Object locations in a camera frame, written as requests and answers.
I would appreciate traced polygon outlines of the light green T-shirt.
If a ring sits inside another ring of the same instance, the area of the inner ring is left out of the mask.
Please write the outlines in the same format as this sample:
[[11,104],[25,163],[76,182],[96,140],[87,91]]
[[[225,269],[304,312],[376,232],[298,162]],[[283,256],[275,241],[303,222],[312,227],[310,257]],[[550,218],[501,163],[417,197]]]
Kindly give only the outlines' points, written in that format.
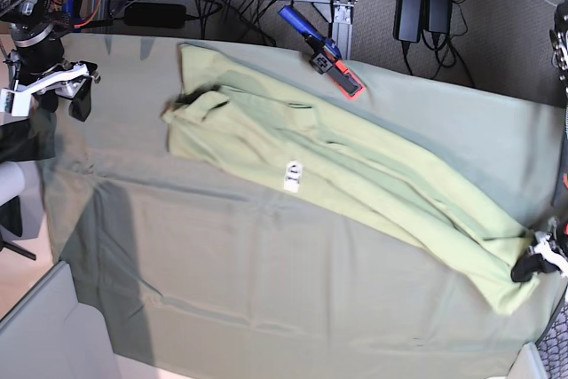
[[432,152],[219,51],[179,55],[184,91],[162,114],[171,154],[424,249],[501,315],[538,287],[510,276],[527,229]]

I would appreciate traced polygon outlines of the dark green cloth at left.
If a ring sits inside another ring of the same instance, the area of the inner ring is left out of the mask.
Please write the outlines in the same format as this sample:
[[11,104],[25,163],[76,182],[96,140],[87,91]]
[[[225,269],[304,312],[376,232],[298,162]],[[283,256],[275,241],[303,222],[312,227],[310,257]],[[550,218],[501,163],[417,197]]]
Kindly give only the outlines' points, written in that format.
[[41,161],[55,156],[57,119],[38,109],[25,120],[1,126],[1,162]]

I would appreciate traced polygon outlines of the white cylinder at left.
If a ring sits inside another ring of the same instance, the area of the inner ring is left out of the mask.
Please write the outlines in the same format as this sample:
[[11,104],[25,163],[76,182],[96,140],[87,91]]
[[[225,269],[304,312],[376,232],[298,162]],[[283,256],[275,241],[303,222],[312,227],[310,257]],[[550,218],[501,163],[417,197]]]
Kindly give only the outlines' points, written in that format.
[[0,205],[3,206],[25,190],[26,178],[16,162],[3,162],[0,166]]

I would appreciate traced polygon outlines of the blue orange clamp left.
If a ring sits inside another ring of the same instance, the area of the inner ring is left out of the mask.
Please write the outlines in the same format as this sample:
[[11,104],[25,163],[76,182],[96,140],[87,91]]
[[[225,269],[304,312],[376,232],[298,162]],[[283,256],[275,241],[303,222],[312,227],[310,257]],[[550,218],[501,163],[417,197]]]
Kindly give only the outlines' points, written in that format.
[[62,11],[75,33],[110,28],[114,23],[112,18],[104,17],[103,0],[63,0]]

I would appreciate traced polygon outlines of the blue orange clamp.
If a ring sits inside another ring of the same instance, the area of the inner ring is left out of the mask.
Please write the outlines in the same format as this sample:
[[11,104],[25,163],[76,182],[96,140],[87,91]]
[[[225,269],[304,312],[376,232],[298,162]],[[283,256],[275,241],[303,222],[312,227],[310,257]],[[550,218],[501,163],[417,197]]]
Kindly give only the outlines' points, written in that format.
[[104,17],[103,0],[63,0],[62,11],[75,33],[110,28],[114,23],[112,18]]
[[279,10],[283,18],[312,48],[311,66],[321,75],[327,75],[348,99],[354,99],[364,89],[364,84],[343,63],[335,42],[324,37],[297,9],[291,5]]

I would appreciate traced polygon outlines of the black power brick left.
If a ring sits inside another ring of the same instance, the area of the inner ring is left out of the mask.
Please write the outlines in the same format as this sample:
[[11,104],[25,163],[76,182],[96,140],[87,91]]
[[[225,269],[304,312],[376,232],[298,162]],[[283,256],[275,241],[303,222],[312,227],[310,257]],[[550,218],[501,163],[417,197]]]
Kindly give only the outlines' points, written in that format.
[[180,29],[185,25],[186,8],[180,4],[134,3],[126,8],[127,26]]

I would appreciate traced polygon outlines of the sage green table cloth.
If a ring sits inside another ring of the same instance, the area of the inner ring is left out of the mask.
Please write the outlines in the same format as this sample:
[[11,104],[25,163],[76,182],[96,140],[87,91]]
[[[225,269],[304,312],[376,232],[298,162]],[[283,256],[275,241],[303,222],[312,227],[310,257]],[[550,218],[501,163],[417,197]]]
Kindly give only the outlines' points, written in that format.
[[538,339],[566,282],[509,316],[423,249],[168,152],[180,42],[73,34],[99,67],[86,122],[40,165],[51,252],[122,356],[195,378],[489,378]]

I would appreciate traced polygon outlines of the grey box bottom left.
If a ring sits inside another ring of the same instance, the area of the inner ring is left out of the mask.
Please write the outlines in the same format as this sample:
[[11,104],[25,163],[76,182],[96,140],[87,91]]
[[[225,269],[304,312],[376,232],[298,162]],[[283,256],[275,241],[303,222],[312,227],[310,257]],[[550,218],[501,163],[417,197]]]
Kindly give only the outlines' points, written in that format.
[[104,317],[78,301],[69,264],[54,265],[1,319],[1,376],[121,376]]

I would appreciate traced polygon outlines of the blue orange clamp centre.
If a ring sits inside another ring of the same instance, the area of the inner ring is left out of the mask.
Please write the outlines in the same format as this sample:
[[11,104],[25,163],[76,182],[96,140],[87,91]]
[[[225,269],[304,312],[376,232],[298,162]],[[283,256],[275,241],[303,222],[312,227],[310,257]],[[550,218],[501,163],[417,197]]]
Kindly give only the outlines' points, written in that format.
[[291,5],[279,10],[283,18],[312,48],[311,66],[321,75],[327,75],[348,99],[354,99],[364,89],[364,84],[343,63],[335,42],[324,37],[297,9]]

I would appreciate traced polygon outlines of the black power adapter right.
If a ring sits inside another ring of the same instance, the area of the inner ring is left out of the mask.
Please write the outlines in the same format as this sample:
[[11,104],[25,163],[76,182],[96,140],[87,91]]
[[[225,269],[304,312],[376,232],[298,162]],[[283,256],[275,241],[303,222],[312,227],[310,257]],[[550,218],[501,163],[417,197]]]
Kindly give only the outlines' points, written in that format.
[[422,32],[422,0],[396,0],[393,36],[401,42],[418,43]]

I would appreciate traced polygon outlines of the aluminium frame post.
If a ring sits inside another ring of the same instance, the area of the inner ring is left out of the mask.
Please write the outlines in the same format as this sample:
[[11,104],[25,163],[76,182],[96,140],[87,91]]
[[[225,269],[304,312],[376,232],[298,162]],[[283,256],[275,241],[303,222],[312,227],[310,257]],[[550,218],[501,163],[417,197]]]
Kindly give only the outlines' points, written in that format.
[[353,33],[353,15],[357,0],[331,1],[331,38],[339,48],[342,58],[351,57],[351,40]]

